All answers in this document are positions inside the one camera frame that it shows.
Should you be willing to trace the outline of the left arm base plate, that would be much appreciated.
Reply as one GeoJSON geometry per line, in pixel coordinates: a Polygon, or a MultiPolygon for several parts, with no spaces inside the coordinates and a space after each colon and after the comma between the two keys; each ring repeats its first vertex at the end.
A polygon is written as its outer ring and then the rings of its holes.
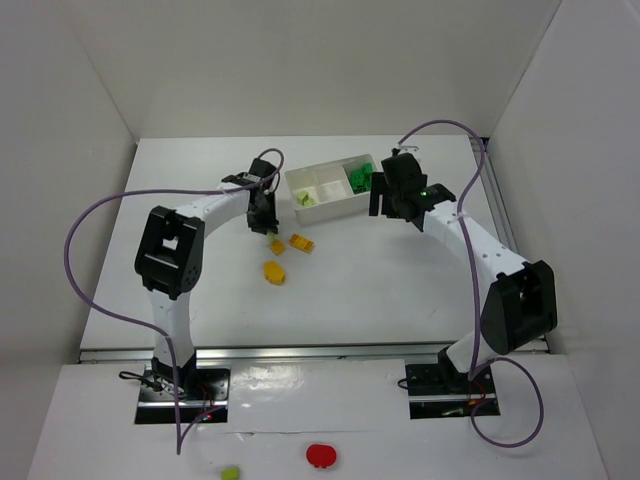
{"type": "MultiPolygon", "coordinates": [[[[142,374],[121,371],[121,379],[139,383],[139,395],[134,423],[136,425],[162,425],[174,423],[173,386],[156,377],[150,368],[142,374]]],[[[203,424],[226,423],[228,421],[228,398],[231,370],[228,368],[205,368],[198,372],[195,385],[188,391],[180,388],[178,393],[181,423],[190,424],[198,415],[203,424]]]]}

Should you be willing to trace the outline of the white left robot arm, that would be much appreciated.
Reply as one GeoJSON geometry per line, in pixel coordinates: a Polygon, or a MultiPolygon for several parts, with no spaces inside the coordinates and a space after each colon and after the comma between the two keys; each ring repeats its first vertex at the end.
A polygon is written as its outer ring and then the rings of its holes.
{"type": "Polygon", "coordinates": [[[151,210],[134,261],[149,291],[154,325],[165,332],[156,341],[153,373],[181,389],[196,381],[196,350],[190,332],[190,292],[203,271],[206,238],[228,221],[245,216],[250,231],[276,234],[275,187],[278,168],[256,158],[246,172],[225,177],[218,194],[189,204],[151,210]]]}

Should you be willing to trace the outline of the light green square lego studs-up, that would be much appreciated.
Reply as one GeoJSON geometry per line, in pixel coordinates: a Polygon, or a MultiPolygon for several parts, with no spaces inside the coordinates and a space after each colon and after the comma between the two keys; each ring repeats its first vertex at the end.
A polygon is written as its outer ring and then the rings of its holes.
{"type": "Polygon", "coordinates": [[[310,197],[309,193],[307,191],[301,191],[296,194],[296,201],[299,205],[302,205],[303,200],[307,197],[310,197]]]}

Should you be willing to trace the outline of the small yellow square lego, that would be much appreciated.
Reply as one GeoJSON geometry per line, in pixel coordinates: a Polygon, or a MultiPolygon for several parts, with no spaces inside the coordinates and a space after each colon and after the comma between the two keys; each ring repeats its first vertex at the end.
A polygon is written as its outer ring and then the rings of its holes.
{"type": "Polygon", "coordinates": [[[279,256],[285,252],[286,246],[281,241],[274,240],[270,243],[270,250],[274,255],[279,256]]]}

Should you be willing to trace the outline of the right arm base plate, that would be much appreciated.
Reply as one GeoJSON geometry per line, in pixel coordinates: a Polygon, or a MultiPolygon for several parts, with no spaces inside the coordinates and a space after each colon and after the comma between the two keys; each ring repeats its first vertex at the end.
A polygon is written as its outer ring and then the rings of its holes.
{"type": "Polygon", "coordinates": [[[465,374],[446,379],[436,364],[408,364],[397,386],[408,394],[412,420],[469,417],[474,409],[478,416],[500,415],[489,367],[469,381],[465,374]]]}

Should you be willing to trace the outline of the dark green lego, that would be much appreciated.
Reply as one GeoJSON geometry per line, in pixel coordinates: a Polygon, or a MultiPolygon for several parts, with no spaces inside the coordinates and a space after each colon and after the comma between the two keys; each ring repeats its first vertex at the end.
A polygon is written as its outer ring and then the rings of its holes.
{"type": "Polygon", "coordinates": [[[349,173],[348,180],[355,195],[371,190],[373,172],[374,165],[371,162],[366,162],[349,173]]]}

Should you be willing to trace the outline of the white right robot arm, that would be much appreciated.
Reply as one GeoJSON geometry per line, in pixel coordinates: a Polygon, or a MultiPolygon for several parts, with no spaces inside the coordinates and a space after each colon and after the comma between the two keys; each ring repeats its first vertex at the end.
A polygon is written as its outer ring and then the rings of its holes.
{"type": "Polygon", "coordinates": [[[554,272],[529,262],[470,217],[444,185],[430,184],[408,149],[395,148],[372,175],[369,213],[402,219],[469,263],[473,330],[442,349],[435,373],[450,388],[557,326],[554,272]]]}

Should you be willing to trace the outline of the orange-yellow rectangular lego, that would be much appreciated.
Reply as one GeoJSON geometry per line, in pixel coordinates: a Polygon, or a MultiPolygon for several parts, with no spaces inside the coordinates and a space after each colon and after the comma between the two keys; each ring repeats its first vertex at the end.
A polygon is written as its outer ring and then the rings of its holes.
{"type": "Polygon", "coordinates": [[[314,249],[314,242],[301,235],[293,234],[289,239],[289,245],[303,253],[311,253],[314,249]]]}

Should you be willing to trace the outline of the yellow oval lego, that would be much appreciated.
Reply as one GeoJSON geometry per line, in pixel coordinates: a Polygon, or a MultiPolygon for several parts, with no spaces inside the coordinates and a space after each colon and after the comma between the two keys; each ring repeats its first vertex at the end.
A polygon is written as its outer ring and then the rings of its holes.
{"type": "Polygon", "coordinates": [[[275,261],[264,263],[263,274],[264,278],[273,285],[282,285],[286,281],[285,270],[275,261]]]}

